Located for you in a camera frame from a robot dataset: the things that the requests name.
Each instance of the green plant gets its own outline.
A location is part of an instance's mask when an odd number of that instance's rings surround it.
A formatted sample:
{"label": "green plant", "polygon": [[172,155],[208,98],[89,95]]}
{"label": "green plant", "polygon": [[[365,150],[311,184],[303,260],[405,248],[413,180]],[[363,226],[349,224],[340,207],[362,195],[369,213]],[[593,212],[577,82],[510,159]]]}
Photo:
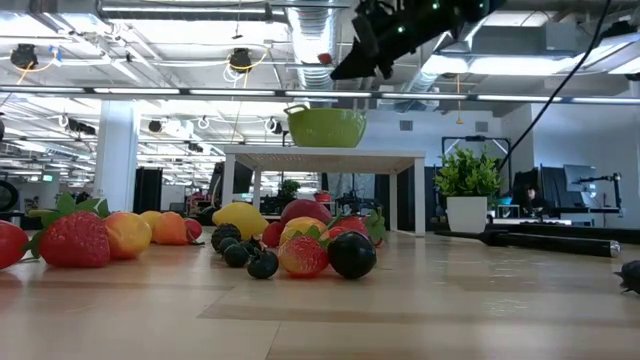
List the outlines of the green plant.
{"label": "green plant", "polygon": [[500,175],[486,148],[477,158],[473,150],[456,146],[451,155],[442,156],[435,183],[445,196],[491,196],[500,190]]}
{"label": "green plant", "polygon": [[289,198],[296,197],[298,189],[300,189],[300,183],[295,180],[285,180],[282,182],[282,195]]}

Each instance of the white pot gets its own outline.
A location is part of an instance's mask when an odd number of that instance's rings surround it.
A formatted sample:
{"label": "white pot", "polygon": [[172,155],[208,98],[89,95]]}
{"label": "white pot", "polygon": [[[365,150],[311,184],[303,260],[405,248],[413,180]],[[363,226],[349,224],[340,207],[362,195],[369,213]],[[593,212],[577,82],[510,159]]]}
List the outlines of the white pot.
{"label": "white pot", "polygon": [[448,197],[447,218],[451,231],[481,233],[487,226],[487,198]]}

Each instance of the wooden table surface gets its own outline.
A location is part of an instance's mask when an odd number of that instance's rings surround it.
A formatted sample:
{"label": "wooden table surface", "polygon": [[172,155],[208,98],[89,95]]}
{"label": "wooden table surface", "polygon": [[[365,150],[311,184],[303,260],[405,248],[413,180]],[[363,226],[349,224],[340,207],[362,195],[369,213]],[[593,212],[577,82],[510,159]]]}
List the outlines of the wooden table surface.
{"label": "wooden table surface", "polygon": [[638,359],[640,296],[612,275],[638,247],[391,237],[353,282],[252,280],[209,244],[94,270],[19,264],[0,271],[0,359]]}

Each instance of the table leg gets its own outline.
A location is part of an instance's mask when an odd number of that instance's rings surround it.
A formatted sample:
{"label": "table leg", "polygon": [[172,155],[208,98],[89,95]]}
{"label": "table leg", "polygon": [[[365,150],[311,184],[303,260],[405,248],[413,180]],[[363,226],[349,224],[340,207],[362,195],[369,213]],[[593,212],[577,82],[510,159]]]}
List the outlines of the table leg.
{"label": "table leg", "polygon": [[222,206],[233,201],[233,178],[236,172],[236,154],[227,154],[224,162],[224,182],[222,184]]}
{"label": "table leg", "polygon": [[398,174],[389,175],[389,228],[398,230]]}
{"label": "table leg", "polygon": [[262,185],[262,168],[253,170],[253,206],[260,211],[260,186]]}
{"label": "table leg", "polygon": [[413,166],[416,236],[424,236],[427,230],[427,225],[425,223],[424,158],[415,158]]}

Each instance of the green bowl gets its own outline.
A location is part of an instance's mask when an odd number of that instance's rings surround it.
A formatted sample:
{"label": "green bowl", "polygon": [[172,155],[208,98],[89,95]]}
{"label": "green bowl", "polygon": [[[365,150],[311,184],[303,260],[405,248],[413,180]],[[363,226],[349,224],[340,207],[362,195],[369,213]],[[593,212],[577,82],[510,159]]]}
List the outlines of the green bowl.
{"label": "green bowl", "polygon": [[358,146],[367,119],[364,115],[346,109],[309,109],[295,105],[284,112],[289,115],[289,132],[300,147]]}

